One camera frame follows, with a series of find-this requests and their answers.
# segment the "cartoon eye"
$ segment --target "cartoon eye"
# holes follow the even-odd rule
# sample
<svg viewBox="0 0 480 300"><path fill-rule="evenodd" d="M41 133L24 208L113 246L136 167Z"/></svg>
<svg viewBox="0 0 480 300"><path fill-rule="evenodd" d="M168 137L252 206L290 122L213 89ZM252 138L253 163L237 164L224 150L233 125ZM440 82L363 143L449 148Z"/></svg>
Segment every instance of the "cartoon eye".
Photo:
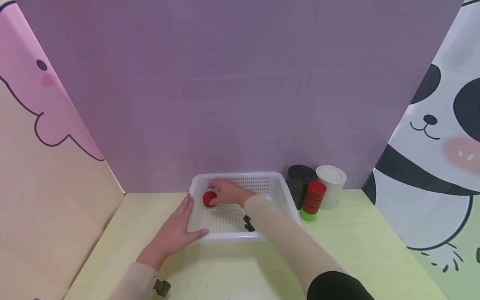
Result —
<svg viewBox="0 0 480 300"><path fill-rule="evenodd" d="M467 83L455 97L453 111L466 134L480 142L480 78Z"/></svg>
<svg viewBox="0 0 480 300"><path fill-rule="evenodd" d="M43 60L36 60L36 65L40 68L42 71L47 70L47 64L43 62Z"/></svg>
<svg viewBox="0 0 480 300"><path fill-rule="evenodd" d="M433 92L435 92L435 90L437 89L438 84L440 84L441 77L442 76L440 74L440 69L434 64L431 64L428 68L427 73L425 74L425 77L423 77L420 86L415 92L415 95L413 96L412 102L410 102L410 104L425 100L426 98L428 98L428 96L433 94Z"/></svg>

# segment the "light green table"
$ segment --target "light green table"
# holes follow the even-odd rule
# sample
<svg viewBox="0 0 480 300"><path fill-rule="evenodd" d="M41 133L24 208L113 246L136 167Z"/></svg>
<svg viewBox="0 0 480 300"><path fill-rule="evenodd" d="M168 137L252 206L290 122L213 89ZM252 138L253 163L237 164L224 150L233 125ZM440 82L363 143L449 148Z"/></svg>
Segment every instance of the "light green table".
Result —
<svg viewBox="0 0 480 300"><path fill-rule="evenodd" d="M65 299L107 299L184 196L128 194ZM336 208L302 226L376 300L446 300L361 190L343 191ZM160 279L172 284L170 300L302 299L268 243L194 244L165 263Z"/></svg>

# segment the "beige sleeve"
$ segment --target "beige sleeve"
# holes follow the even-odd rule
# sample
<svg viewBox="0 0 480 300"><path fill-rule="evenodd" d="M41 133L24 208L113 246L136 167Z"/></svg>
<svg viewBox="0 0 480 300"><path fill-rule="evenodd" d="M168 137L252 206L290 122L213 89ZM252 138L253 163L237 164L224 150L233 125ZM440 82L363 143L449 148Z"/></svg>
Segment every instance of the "beige sleeve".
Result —
<svg viewBox="0 0 480 300"><path fill-rule="evenodd" d="M305 295L321 273L345 270L293 218L258 194L245 202L245 213L293 271Z"/></svg>
<svg viewBox="0 0 480 300"><path fill-rule="evenodd" d="M110 300L151 300L158 271L142 263L133 263L110 296Z"/></svg>

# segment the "white can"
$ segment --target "white can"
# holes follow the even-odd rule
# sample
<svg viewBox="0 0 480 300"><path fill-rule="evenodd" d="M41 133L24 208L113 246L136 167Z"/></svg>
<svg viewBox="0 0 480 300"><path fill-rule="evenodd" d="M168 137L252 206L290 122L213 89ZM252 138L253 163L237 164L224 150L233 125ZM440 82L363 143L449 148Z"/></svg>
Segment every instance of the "white can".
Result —
<svg viewBox="0 0 480 300"><path fill-rule="evenodd" d="M343 185L347 181L347 175L341 169L330 165L319 166L316 173L318 179L327 187L320 209L332 209L335 207Z"/></svg>

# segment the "basket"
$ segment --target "basket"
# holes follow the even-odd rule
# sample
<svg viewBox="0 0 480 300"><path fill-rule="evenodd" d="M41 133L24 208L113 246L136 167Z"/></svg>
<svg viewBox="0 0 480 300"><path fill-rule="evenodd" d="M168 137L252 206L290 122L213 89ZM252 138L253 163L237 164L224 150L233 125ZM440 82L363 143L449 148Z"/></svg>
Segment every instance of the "basket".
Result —
<svg viewBox="0 0 480 300"><path fill-rule="evenodd" d="M194 198L193 211L188 223L188 231L208 228L210 233L199 240L201 243L238 243L266 241L257 231L249 232L245 228L245 211L237 204L217 204L206 208L203 194L207 185L215 178L226 178L236 184L261 193L272 201L285 215L292 217L298 224L300 219L288 186L283 176L277 172L201 174L195 176L190 187Z"/></svg>

